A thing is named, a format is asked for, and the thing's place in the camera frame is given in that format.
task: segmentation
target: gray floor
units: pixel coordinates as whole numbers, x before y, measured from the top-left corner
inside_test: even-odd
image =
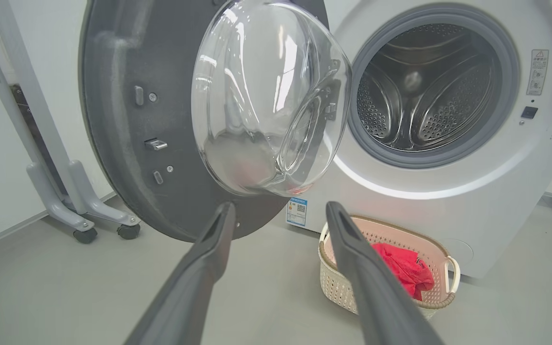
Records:
[[[81,245],[46,218],[0,240],[1,345],[123,343],[190,245],[146,225],[125,241],[115,228],[98,221],[97,240]],[[203,343],[361,344],[357,317],[321,293],[317,239],[278,221],[234,241]],[[448,345],[552,343],[552,199],[431,323]]]

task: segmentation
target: caster wheel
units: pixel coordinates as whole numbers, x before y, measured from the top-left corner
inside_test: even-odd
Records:
[[[78,230],[74,231],[74,238],[82,244],[89,244],[95,240],[96,237],[97,230],[95,230],[95,228],[91,228],[90,230],[86,230],[84,232]]]
[[[140,225],[136,224],[131,227],[129,225],[121,225],[116,232],[124,240],[133,240],[140,234]]]

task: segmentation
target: basket rim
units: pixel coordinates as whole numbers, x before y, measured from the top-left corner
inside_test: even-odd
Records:
[[[404,231],[404,232],[412,234],[414,236],[418,236],[418,237],[423,238],[424,240],[428,240],[432,244],[436,245],[436,247],[438,247],[445,254],[445,258],[450,256],[449,252],[447,251],[447,249],[442,244],[440,244],[438,241],[434,240],[433,238],[431,238],[429,236],[425,236],[423,234],[416,233],[412,230],[408,230],[408,229],[405,229],[403,227],[399,227],[397,225],[386,223],[385,221],[379,221],[379,220],[375,220],[375,219],[364,217],[364,216],[351,215],[351,218],[358,218],[358,219],[362,219],[362,220],[372,221],[374,223],[378,223],[378,224],[381,224],[381,225],[386,225],[388,227],[392,227],[394,229]],[[344,277],[344,275],[338,271],[338,268],[337,268],[337,266],[335,266],[335,263],[331,262],[331,260],[329,260],[329,258],[327,257],[327,253],[325,253],[324,241],[319,242],[318,251],[319,251],[318,254],[319,254],[321,263],[326,265],[331,270],[333,270],[333,272],[338,274],[340,277],[343,277],[344,279],[346,279],[346,277]],[[444,299],[443,301],[440,301],[438,303],[429,303],[429,302],[425,302],[425,301],[419,301],[418,299],[412,299],[412,301],[420,308],[425,308],[425,309],[430,309],[430,310],[438,310],[438,309],[446,308],[449,304],[451,304],[453,302],[454,299],[455,299],[455,293],[454,292],[449,292],[449,293],[447,293],[446,299]]]

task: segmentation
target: baseboard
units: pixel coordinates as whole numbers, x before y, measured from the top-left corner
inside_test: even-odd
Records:
[[[103,198],[100,198],[100,199],[101,199],[101,201],[107,201],[108,199],[114,198],[114,196],[116,196],[116,193],[115,192],[110,192],[110,193],[106,194]],[[26,227],[27,225],[31,225],[31,224],[35,223],[36,221],[38,221],[38,220],[40,220],[40,219],[42,219],[46,216],[48,216],[48,212],[46,212],[44,210],[44,211],[40,212],[39,214],[36,214],[35,216],[29,218],[29,219],[21,221],[17,225],[14,225],[13,227],[10,227],[9,229],[6,229],[6,230],[0,232],[0,240],[4,237],[8,236],[9,234],[13,234],[16,231]]]

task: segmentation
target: washing machine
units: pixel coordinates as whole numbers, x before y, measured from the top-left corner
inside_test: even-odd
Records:
[[[94,0],[80,46],[105,174],[179,240],[335,200],[482,277],[552,179],[552,2]]]

